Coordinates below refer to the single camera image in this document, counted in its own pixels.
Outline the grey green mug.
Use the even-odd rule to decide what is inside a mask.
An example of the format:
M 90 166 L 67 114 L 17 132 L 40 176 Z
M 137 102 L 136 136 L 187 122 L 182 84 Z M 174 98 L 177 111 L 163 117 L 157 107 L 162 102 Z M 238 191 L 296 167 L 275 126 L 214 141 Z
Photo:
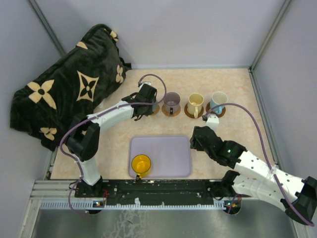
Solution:
M 153 112 L 154 112 L 157 108 L 159 108 L 159 104 L 153 105 Z

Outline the woven coaster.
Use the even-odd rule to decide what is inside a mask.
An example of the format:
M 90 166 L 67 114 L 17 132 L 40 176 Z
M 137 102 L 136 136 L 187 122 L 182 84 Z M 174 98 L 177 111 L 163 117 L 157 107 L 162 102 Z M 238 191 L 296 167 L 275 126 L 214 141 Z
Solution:
M 181 106 L 178 104 L 176 106 L 170 107 L 166 104 L 164 104 L 161 108 L 163 114 L 167 117 L 175 117 L 180 114 L 181 112 Z
M 151 114 L 150 116 L 153 117 L 153 116 L 155 116 L 156 114 L 158 114 L 158 112 L 159 112 L 159 108 L 157 108 L 157 109 L 154 111 L 154 113 Z

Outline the mauve purple mug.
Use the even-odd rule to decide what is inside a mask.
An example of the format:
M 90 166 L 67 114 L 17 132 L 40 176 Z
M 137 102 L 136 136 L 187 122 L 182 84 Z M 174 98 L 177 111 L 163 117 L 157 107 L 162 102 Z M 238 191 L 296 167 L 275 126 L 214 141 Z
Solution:
M 180 104 L 180 96 L 175 92 L 169 92 L 163 99 L 164 104 L 173 107 Z

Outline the dark wooden coaster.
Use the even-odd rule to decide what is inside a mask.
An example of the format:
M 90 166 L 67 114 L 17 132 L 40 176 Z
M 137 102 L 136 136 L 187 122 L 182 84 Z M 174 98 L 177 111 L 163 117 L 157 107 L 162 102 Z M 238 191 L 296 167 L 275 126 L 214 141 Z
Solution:
M 211 103 L 208 102 L 207 106 L 206 106 L 206 111 L 208 111 L 210 108 L 211 108 Z M 211 111 L 211 114 L 214 114 L 214 115 L 216 115 L 219 118 L 224 116 L 225 113 L 226 113 L 226 107 L 225 106 L 216 108 L 213 111 Z
M 197 105 L 187 103 L 184 111 L 186 116 L 188 116 L 189 118 L 198 119 L 199 117 L 203 115 L 204 107 L 203 105 L 197 106 Z

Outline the cream mug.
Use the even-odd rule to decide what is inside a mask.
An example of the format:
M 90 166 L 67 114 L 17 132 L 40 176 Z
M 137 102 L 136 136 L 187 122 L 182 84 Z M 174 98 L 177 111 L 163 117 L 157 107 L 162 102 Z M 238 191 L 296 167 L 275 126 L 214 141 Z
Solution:
M 188 98 L 187 112 L 195 119 L 199 117 L 199 114 L 203 111 L 204 98 L 199 93 L 193 93 Z

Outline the light blue mug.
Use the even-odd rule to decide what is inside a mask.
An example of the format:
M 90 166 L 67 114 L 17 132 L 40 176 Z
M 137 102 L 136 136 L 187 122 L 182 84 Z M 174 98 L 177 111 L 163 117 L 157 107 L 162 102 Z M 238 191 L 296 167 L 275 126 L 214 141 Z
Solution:
M 224 92 L 221 92 L 221 91 L 214 92 L 212 97 L 211 97 L 211 101 L 210 101 L 211 108 L 214 108 L 218 105 L 225 104 L 225 103 L 227 103 L 227 101 L 228 101 L 228 97 Z

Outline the yellow mug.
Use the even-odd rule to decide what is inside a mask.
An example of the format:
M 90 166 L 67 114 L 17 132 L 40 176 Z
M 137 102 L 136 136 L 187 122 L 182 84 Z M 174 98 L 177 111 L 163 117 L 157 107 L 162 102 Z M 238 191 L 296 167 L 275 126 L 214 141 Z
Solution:
M 152 162 L 148 156 L 140 154 L 132 159 L 131 167 L 136 173 L 136 180 L 141 180 L 151 173 Z

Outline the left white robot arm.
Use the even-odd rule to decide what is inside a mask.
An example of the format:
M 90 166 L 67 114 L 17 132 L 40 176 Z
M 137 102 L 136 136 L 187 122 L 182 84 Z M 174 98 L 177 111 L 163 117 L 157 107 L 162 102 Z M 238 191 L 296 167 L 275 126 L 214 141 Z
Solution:
M 86 183 L 85 190 L 91 196 L 99 196 L 103 191 L 95 154 L 99 147 L 100 133 L 127 119 L 148 116 L 154 113 L 157 89 L 143 83 L 140 90 L 122 98 L 114 106 L 97 114 L 80 115 L 73 119 L 70 129 L 74 129 L 65 139 L 70 154 L 80 166 L 81 178 Z

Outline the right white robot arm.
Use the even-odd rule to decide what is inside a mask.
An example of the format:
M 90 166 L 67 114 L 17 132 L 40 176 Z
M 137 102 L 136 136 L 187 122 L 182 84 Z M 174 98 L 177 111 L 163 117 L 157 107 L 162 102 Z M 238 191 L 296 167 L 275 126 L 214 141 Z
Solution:
M 315 178 L 293 176 L 267 164 L 239 143 L 221 140 L 208 126 L 194 127 L 190 147 L 230 168 L 221 184 L 225 195 L 251 196 L 276 206 L 298 223 L 313 225 L 317 208 Z

